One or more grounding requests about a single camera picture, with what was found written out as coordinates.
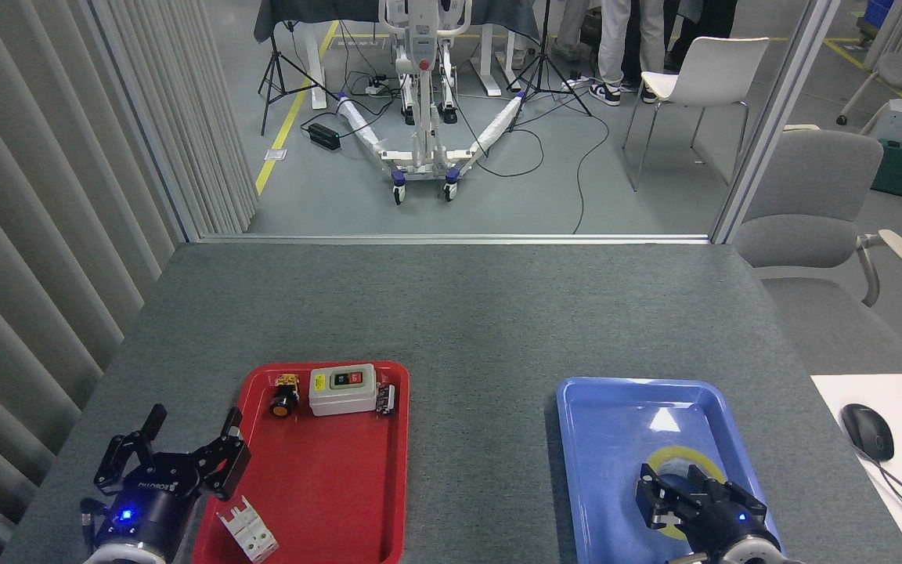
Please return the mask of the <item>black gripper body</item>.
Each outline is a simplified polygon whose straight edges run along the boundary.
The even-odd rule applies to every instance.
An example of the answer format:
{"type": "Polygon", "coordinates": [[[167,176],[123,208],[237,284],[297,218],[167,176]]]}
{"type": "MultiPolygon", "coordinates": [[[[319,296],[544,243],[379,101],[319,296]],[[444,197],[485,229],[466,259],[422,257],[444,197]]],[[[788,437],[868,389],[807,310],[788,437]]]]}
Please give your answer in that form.
{"type": "Polygon", "coordinates": [[[96,552],[107,545],[137,546],[161,559],[173,559],[200,493],[196,468],[158,461],[153,471],[139,465],[123,478],[121,490],[100,525],[96,552]]]}
{"type": "Polygon", "coordinates": [[[766,528],[765,504],[715,502],[686,521],[686,537],[691,549],[706,554],[727,554],[745,537],[756,537],[781,550],[779,540],[766,528]]]}

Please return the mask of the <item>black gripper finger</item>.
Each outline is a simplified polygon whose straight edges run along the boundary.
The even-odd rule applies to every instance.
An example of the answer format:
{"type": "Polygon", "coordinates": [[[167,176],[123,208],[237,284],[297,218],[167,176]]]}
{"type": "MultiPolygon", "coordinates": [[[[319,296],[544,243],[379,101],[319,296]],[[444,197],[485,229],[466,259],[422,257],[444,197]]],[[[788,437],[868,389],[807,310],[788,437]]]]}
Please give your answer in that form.
{"type": "Polygon", "coordinates": [[[708,502],[740,504],[747,511],[766,511],[767,506],[737,483],[720,482],[706,475],[698,465],[688,465],[688,482],[697,489],[697,495],[708,502]]]}
{"type": "Polygon", "coordinates": [[[243,414],[239,407],[229,408],[223,422],[221,435],[189,455],[189,467],[197,477],[191,493],[207,492],[222,502],[233,499],[243,478],[251,451],[241,435],[243,414]]]}
{"type": "Polygon", "coordinates": [[[147,472],[155,470],[153,441],[157,438],[168,412],[164,404],[154,404],[139,431],[129,435],[114,436],[105,450],[94,484],[103,495],[115,495],[123,481],[124,470],[134,454],[140,467],[147,472]]]}
{"type": "Polygon", "coordinates": [[[702,510],[702,469],[694,463],[665,463],[661,469],[643,463],[636,485],[637,507],[651,530],[694,520],[702,510]]]}

